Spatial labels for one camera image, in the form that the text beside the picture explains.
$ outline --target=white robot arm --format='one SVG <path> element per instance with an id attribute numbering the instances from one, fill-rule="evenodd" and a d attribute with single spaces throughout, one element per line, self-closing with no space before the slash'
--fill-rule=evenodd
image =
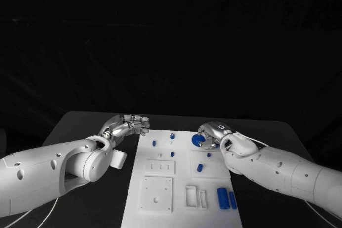
<path id="1" fill-rule="evenodd" d="M 221 148 L 231 172 L 275 192 L 312 202 L 342 218 L 342 172 L 266 144 L 260 149 L 221 122 L 204 124 L 195 136 L 198 146 L 208 150 Z"/>
<path id="2" fill-rule="evenodd" d="M 109 166 L 122 169 L 126 153 L 113 148 L 125 136 L 145 136 L 149 127 L 149 118 L 117 115 L 99 135 L 6 156 L 0 160 L 0 217 L 32 210 L 97 181 Z"/>

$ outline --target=black background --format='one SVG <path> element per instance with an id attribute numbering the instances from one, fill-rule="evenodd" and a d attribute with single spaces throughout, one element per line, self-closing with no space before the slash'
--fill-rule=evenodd
<path id="1" fill-rule="evenodd" d="M 8 153 L 38 147 L 68 111 L 136 112 L 283 121 L 342 170 L 340 4 L 2 0 Z"/>

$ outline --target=gray table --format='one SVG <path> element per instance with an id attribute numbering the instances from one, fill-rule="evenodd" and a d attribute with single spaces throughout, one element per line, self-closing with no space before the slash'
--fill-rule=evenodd
<path id="1" fill-rule="evenodd" d="M 80 140 L 97 135 L 106 121 L 123 113 L 77 112 L 65 114 L 44 146 Z M 237 120 L 220 118 L 178 117 L 138 114 L 150 118 L 150 129 L 197 131 L 210 121 L 221 121 L 249 137 L 285 149 L 314 161 L 311 154 L 285 122 Z M 122 224 L 130 177 L 136 158 L 139 135 L 125 138 L 117 149 L 127 153 L 122 170 L 109 168 L 97 182 L 75 188 L 58 200 L 54 212 L 42 228 L 83 227 L 119 228 Z M 250 181 L 243 175 L 231 174 L 236 200 L 244 228 L 275 227 L 329 227 L 322 218 L 311 210 L 306 203 L 283 194 L 270 191 Z M 36 208 L 12 226 L 13 228 L 36 228 L 51 212 L 55 201 Z M 0 218 L 0 227 L 13 222 L 22 214 Z"/>

